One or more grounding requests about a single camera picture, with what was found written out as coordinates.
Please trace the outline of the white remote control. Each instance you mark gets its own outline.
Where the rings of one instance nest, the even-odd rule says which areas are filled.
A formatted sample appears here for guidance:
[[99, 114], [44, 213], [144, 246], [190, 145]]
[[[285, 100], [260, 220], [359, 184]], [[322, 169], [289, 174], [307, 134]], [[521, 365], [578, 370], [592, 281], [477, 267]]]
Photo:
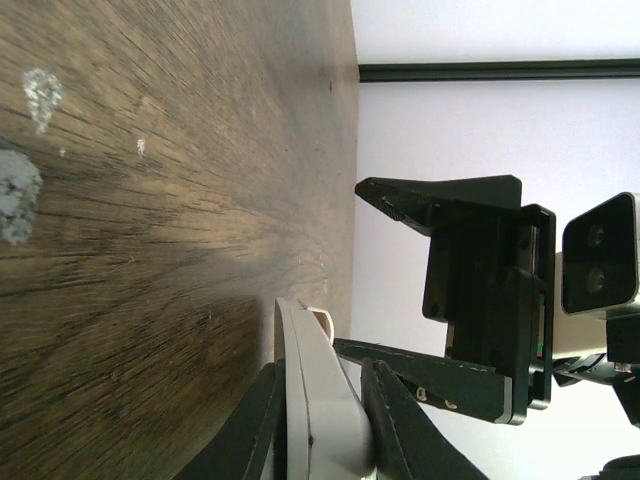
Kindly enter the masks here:
[[278, 298], [274, 354], [285, 365], [288, 479], [371, 479], [373, 430], [333, 346], [330, 313]]

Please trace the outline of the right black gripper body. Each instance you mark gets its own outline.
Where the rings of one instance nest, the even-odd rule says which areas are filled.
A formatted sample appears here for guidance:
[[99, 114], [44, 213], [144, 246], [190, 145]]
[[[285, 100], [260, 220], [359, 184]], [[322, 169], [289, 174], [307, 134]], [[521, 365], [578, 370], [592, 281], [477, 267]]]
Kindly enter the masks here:
[[422, 311], [447, 324], [452, 359], [512, 381], [516, 410], [551, 400], [556, 218], [462, 204], [430, 232]]

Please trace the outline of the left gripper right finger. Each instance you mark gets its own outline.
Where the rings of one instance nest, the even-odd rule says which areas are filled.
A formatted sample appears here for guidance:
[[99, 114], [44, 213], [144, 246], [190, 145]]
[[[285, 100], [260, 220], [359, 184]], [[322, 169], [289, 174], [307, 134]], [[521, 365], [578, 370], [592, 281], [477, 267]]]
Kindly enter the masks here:
[[364, 361], [361, 398], [373, 429], [379, 479], [486, 477], [440, 433], [386, 363]]

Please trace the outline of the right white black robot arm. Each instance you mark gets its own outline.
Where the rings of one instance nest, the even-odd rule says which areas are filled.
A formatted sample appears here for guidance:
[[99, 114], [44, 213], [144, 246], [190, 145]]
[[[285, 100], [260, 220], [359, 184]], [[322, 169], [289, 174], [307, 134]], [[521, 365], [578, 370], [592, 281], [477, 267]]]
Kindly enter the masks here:
[[639, 197], [622, 192], [571, 220], [521, 201], [511, 175], [370, 177], [356, 194], [430, 241], [422, 312], [447, 328], [433, 356], [339, 338], [361, 368], [380, 479], [478, 479], [426, 406], [519, 425], [553, 385], [608, 386], [639, 422]]

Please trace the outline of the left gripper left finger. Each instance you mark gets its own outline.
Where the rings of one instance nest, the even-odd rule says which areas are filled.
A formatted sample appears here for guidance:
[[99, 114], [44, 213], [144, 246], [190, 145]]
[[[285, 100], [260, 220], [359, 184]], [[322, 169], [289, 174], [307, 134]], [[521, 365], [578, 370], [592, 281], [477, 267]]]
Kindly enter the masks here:
[[177, 479], [285, 479], [286, 376], [266, 364], [214, 438]]

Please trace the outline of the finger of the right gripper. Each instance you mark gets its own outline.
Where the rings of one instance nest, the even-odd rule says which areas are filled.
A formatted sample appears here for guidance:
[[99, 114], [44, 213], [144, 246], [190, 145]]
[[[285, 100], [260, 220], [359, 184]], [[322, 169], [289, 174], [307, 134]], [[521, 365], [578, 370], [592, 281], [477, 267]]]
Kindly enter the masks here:
[[513, 175], [445, 181], [369, 177], [355, 194], [425, 237], [448, 225], [520, 210], [522, 182]]
[[363, 341], [338, 338], [333, 347], [342, 358], [361, 365], [383, 361], [403, 381], [425, 391], [420, 399], [495, 424], [520, 425], [527, 416], [528, 385], [495, 368]]

